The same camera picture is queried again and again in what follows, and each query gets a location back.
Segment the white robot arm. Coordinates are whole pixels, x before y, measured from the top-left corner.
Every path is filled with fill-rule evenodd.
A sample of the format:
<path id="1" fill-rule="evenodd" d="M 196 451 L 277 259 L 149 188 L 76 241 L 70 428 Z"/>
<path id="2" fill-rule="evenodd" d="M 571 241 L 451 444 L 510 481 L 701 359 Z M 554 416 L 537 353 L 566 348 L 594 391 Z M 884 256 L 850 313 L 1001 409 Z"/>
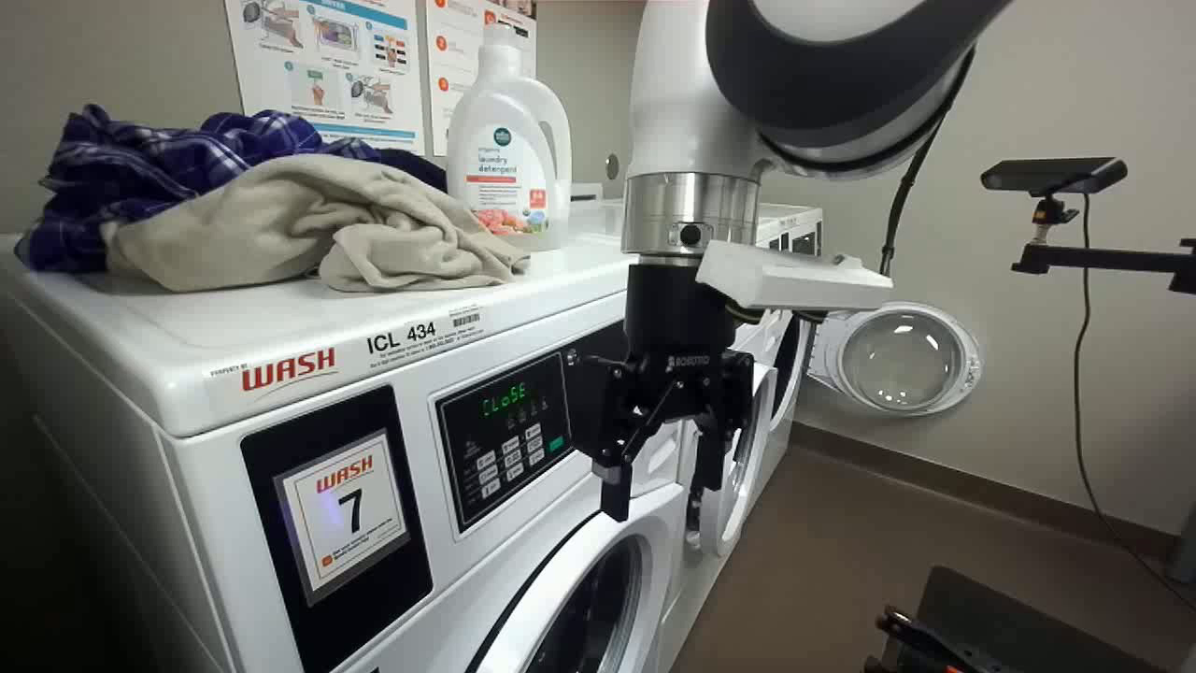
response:
<path id="1" fill-rule="evenodd" d="M 736 309 L 784 307 L 795 273 L 754 243 L 765 167 L 866 175 L 936 141 L 983 30 L 1013 0 L 648 0 L 631 64 L 620 252 L 630 353 L 602 368 L 580 444 L 602 511 L 670 423 L 701 428 L 696 481 L 753 416 Z"/>

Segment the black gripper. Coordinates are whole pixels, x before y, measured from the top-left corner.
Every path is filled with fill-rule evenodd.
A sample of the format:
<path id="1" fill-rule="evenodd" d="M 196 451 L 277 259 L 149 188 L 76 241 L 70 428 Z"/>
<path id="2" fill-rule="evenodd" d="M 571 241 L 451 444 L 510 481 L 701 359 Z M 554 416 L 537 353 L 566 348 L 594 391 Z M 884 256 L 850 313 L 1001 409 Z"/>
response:
<path id="1" fill-rule="evenodd" d="M 594 460 L 602 511 L 630 517 L 631 455 L 662 423 L 691 419 L 691 522 L 727 522 L 742 496 L 742 428 L 753 403 L 753 359 L 733 348 L 733 307 L 686 266 L 630 268 L 625 320 L 615 345 L 586 348 L 576 380 L 586 419 L 576 449 Z"/>

